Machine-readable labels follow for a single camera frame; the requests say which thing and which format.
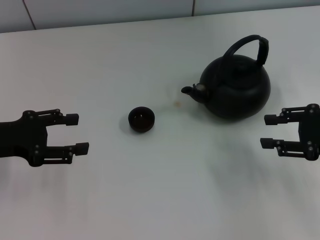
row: dark brown bowl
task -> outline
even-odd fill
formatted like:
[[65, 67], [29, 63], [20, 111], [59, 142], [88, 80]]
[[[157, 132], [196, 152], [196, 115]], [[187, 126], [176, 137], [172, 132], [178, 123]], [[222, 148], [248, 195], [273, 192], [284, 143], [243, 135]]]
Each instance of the dark brown bowl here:
[[133, 109], [128, 116], [130, 127], [138, 133], [145, 133], [155, 124], [154, 112], [145, 106]]

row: table surface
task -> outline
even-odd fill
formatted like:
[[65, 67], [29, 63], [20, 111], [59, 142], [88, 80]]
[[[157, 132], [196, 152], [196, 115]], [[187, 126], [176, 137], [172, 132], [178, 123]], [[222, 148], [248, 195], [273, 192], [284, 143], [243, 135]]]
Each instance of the table surface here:
[[[318, 240], [320, 162], [278, 157], [298, 140], [265, 114], [319, 103], [320, 6], [0, 34], [1, 122], [25, 110], [78, 113], [48, 144], [89, 142], [71, 165], [0, 160], [2, 240]], [[271, 95], [226, 123], [180, 92], [251, 34], [269, 40]], [[240, 54], [255, 58], [258, 43]], [[128, 113], [155, 125], [134, 134]]]

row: stain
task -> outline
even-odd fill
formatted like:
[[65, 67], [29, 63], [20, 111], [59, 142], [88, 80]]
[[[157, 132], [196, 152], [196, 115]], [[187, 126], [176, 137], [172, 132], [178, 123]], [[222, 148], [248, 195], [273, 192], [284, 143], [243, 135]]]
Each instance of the stain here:
[[181, 107], [181, 102], [179, 102], [179, 101], [175, 101], [174, 103], [173, 103], [173, 105], [176, 107], [176, 108], [180, 108]]

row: wall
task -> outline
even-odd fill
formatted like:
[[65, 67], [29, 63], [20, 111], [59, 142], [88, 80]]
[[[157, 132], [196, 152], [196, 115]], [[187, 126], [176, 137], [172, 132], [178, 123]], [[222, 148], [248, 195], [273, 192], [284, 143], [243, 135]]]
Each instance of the wall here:
[[[25, 0], [36, 29], [190, 17], [193, 0]], [[194, 15], [320, 5], [320, 0], [195, 0]], [[0, 33], [33, 30], [23, 0], [0, 1]]]
[[320, 0], [196, 0], [194, 15], [320, 5]]
[[0, 1], [0, 33], [33, 29], [22, 0]]

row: kettle body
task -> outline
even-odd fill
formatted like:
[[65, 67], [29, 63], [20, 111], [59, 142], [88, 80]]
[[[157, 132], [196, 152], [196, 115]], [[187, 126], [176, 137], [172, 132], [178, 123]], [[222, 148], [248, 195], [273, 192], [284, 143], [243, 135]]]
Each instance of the kettle body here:
[[[234, 53], [244, 44], [259, 40], [257, 60]], [[270, 79], [263, 67], [269, 52], [268, 40], [247, 36], [232, 45], [203, 71], [200, 82], [184, 87], [190, 95], [215, 115], [230, 120], [250, 117], [259, 112], [270, 96]]]

